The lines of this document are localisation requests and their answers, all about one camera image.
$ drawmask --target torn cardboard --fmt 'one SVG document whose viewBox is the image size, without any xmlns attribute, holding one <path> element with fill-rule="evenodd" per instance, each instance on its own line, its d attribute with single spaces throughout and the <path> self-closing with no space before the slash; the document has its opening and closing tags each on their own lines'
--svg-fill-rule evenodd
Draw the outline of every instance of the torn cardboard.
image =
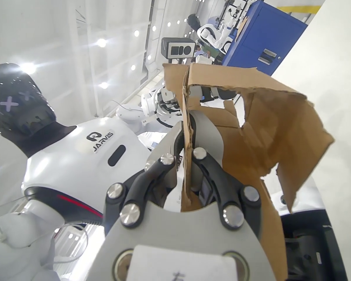
<svg viewBox="0 0 351 281">
<path fill-rule="evenodd" d="M 309 177 L 333 137 L 305 95 L 285 86 L 255 68 L 192 63 L 164 64 L 166 88 L 175 93 L 182 108 L 185 131 L 185 180 L 181 211 L 200 209 L 191 191 L 192 133 L 189 111 L 202 111 L 217 127 L 224 142 L 222 167 L 243 184 L 258 189 L 261 196 L 260 243 L 278 281 L 288 276 L 285 242 L 280 217 L 261 182 L 278 164 L 277 175 L 291 211 L 296 192 Z M 245 103 L 245 123 L 239 126 L 234 104 L 225 109 L 202 107 L 189 98 L 193 85 L 235 90 Z"/>
</svg>

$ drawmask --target red stripe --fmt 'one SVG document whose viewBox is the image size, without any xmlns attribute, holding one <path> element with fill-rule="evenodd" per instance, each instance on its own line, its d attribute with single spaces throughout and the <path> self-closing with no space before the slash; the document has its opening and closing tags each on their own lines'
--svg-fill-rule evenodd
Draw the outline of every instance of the red stripe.
<svg viewBox="0 0 351 281">
<path fill-rule="evenodd" d="M 58 197 L 58 198 L 61 198 L 61 199 L 63 199 L 63 200 L 65 200 L 65 201 L 67 201 L 67 202 L 69 202 L 69 203 L 72 203 L 72 204 L 74 204 L 74 205 L 76 205 L 76 206 L 78 206 L 78 207 L 81 207 L 81 208 L 83 208 L 83 209 L 86 209 L 87 211 L 89 211 L 89 212 L 91 212 L 91 213 L 93 213 L 93 214 L 96 214 L 96 215 L 97 215 L 98 217 L 100 217 L 100 218 L 103 217 L 101 213 L 98 213 L 97 211 L 95 211 L 94 209 L 92 209 L 90 206 L 87 206 L 87 205 L 85 205 L 85 204 L 82 204 L 82 203 L 80 203 L 80 202 L 77 202 L 77 201 L 75 201 L 74 199 L 67 198 L 66 196 L 59 195 L 59 194 L 57 195 L 57 197 Z"/>
</svg>

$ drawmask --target white label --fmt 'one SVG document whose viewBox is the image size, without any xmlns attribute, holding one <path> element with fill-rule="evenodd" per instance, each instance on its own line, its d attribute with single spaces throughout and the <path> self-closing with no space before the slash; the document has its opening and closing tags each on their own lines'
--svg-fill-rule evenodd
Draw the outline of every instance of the white label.
<svg viewBox="0 0 351 281">
<path fill-rule="evenodd" d="M 158 118 L 158 116 L 159 116 L 159 114 L 154 114 L 154 115 L 152 115 L 152 116 L 149 116 L 149 117 L 147 117 L 147 118 L 144 118 L 144 119 L 142 120 L 142 125 L 145 126 L 146 124 L 155 121 L 155 120 Z"/>
<path fill-rule="evenodd" d="M 137 245 L 127 281 L 237 281 L 231 257 Z"/>
<path fill-rule="evenodd" d="M 319 252 L 316 252 L 316 257 L 317 257 L 317 262 L 321 265 L 322 262 L 321 262 L 321 256 Z"/>
</svg>

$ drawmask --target cabinet handle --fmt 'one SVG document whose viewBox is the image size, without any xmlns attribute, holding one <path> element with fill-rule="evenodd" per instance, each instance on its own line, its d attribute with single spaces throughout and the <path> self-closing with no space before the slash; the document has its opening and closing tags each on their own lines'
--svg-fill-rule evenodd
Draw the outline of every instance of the cabinet handle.
<svg viewBox="0 0 351 281">
<path fill-rule="evenodd" d="M 277 54 L 273 51 L 270 51 L 269 49 L 264 49 L 264 54 L 272 56 L 273 58 L 275 58 L 277 56 Z"/>
<path fill-rule="evenodd" d="M 270 63 L 271 63 L 269 60 L 263 58 L 262 56 L 260 56 L 260 57 L 258 58 L 258 60 L 259 60 L 260 62 L 266 64 L 266 65 L 270 65 Z"/>
</svg>

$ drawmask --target robot face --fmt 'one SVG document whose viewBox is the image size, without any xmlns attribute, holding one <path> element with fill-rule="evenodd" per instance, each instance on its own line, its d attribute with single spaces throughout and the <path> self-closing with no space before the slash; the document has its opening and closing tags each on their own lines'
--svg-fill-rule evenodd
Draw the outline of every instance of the robot face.
<svg viewBox="0 0 351 281">
<path fill-rule="evenodd" d="M 55 122 L 53 109 L 32 78 L 16 64 L 0 64 L 0 133 L 11 141 Z"/>
</svg>

